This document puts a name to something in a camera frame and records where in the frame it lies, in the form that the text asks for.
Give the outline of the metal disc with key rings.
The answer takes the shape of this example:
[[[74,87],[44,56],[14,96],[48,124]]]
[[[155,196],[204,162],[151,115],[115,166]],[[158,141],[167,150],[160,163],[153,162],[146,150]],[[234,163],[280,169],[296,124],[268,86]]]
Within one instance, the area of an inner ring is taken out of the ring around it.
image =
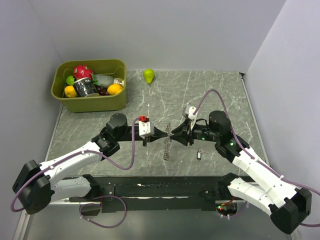
[[[171,136],[171,123],[168,123],[166,125],[166,128],[165,128],[165,132],[167,133],[167,137],[165,137],[164,139],[164,147],[163,147],[163,160],[164,161],[169,161],[170,160],[170,149],[171,149],[171,139],[170,139],[170,136]]]

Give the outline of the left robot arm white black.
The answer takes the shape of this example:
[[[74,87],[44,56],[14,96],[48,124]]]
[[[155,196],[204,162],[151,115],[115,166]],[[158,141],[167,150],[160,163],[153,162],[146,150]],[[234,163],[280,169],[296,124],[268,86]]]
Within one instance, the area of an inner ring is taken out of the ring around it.
[[[15,196],[10,209],[12,212],[25,210],[33,215],[50,202],[63,198],[84,197],[87,201],[93,201],[99,195],[98,183],[90,175],[79,177],[75,181],[67,179],[73,171],[103,160],[108,160],[121,170],[129,170],[135,161],[136,141],[142,141],[143,146],[146,146],[167,136],[147,116],[139,116],[129,125],[126,115],[116,113],[98,135],[78,149],[50,161],[26,162],[12,186]],[[110,158],[120,150],[120,142],[131,142],[132,158],[127,167]]]

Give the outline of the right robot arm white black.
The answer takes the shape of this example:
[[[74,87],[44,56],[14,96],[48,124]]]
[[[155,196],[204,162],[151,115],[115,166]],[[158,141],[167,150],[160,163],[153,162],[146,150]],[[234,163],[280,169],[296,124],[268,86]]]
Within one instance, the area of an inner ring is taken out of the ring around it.
[[[234,133],[224,111],[212,111],[204,125],[197,124],[195,117],[189,114],[171,133],[171,140],[185,146],[192,145],[195,140],[214,142],[223,158],[254,181],[248,183],[233,173],[225,175],[218,187],[223,199],[233,196],[247,201],[265,212],[279,230],[289,235],[310,215],[310,190],[285,180],[263,162],[249,144]]]

